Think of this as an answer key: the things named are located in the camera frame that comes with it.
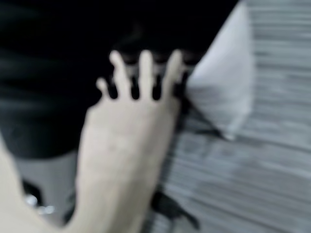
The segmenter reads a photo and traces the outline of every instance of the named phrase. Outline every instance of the hand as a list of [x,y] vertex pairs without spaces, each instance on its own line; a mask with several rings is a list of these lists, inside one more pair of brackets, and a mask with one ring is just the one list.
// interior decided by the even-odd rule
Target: hand
[[138,100],[131,97],[121,56],[114,51],[110,59],[119,97],[112,100],[104,81],[98,81],[104,97],[89,110],[82,133],[75,218],[88,223],[80,225],[79,232],[83,227],[92,233],[137,233],[179,112],[172,89],[181,75],[182,59],[179,52],[172,54],[158,101],[152,99],[153,62],[148,51],[140,56]]

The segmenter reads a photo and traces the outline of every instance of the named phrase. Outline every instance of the white cloth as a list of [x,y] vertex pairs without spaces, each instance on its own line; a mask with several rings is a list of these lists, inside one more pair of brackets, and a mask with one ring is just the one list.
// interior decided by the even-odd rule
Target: white cloth
[[222,136],[233,140],[250,114],[254,59],[247,6],[239,2],[187,84],[187,96]]

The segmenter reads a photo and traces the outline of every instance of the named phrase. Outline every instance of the wooden floor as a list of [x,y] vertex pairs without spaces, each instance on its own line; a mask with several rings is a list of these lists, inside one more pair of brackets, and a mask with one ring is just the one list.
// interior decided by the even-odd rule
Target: wooden floor
[[[164,167],[165,192],[204,233],[311,233],[311,1],[249,0],[258,74],[235,142],[192,111]],[[168,232],[156,216],[145,233]]]

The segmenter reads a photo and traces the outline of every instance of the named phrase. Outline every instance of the black object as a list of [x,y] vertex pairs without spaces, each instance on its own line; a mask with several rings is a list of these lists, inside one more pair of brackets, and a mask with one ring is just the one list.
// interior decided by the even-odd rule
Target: black object
[[200,223],[196,217],[188,213],[179,205],[178,202],[174,201],[162,192],[157,191],[154,193],[151,201],[151,208],[156,213],[164,215],[171,221],[184,216],[196,230],[200,229]]

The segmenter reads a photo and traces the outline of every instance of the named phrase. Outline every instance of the skin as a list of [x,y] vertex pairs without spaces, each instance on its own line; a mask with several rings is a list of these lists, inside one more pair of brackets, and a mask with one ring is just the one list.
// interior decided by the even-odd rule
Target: skin
[[54,229],[26,206],[14,164],[0,143],[0,232],[139,232],[180,108],[172,87],[182,72],[181,54],[176,51],[169,60],[159,101],[151,98],[150,52],[140,56],[139,100],[131,99],[121,56],[114,51],[110,60],[119,98],[112,100],[105,82],[98,81],[103,98],[89,109],[82,132],[73,218],[64,229]]

